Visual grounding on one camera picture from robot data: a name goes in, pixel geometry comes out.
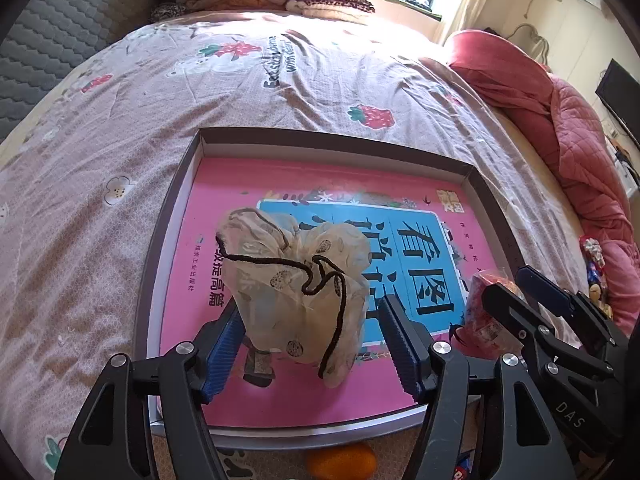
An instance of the orange fruit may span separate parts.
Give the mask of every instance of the orange fruit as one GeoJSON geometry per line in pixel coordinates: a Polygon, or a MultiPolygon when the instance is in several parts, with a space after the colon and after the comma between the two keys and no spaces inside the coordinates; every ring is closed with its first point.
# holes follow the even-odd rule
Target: orange fruit
{"type": "Polygon", "coordinates": [[[362,442],[311,449],[306,470],[318,480],[367,480],[376,471],[376,455],[362,442]]]}

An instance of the red packaging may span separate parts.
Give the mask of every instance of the red packaging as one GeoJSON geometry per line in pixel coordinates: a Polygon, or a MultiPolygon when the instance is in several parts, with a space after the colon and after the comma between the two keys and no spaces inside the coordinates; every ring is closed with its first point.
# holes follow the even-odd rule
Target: red packaging
{"type": "Polygon", "coordinates": [[[507,352],[520,355],[522,344],[482,307],[482,293],[488,285],[501,283],[514,294],[523,297],[520,289],[502,272],[481,270],[471,278],[466,300],[465,323],[459,334],[465,343],[477,346],[482,357],[496,359],[507,352]]]}

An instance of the television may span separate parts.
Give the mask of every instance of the television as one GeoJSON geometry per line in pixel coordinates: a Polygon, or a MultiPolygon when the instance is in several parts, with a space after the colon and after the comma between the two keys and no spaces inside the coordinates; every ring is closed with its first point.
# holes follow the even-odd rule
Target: television
{"type": "Polygon", "coordinates": [[[640,149],[640,83],[612,59],[596,95],[640,149]]]}

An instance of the bedsheet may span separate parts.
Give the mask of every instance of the bedsheet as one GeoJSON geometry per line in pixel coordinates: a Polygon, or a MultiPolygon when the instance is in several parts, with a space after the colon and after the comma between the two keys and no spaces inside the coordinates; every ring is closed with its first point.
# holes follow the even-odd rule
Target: bedsheet
{"type": "Polygon", "coordinates": [[[525,260],[586,290],[562,197],[441,54],[382,22],[194,14],[101,51],[28,118],[25,143],[0,171],[0,429],[36,479],[51,478],[104,363],[131,350],[146,248],[201,126],[322,130],[474,164],[525,260]]]}

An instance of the quilted pink comforter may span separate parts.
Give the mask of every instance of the quilted pink comforter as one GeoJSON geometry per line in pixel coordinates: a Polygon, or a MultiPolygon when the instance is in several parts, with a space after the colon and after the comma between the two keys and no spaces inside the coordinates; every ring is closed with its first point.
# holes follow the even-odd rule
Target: quilted pink comforter
{"type": "Polygon", "coordinates": [[[464,30],[446,48],[449,66],[520,128],[558,179],[585,234],[600,241],[614,320],[629,335],[640,311],[640,254],[596,112],[569,83],[503,38],[464,30]]]}

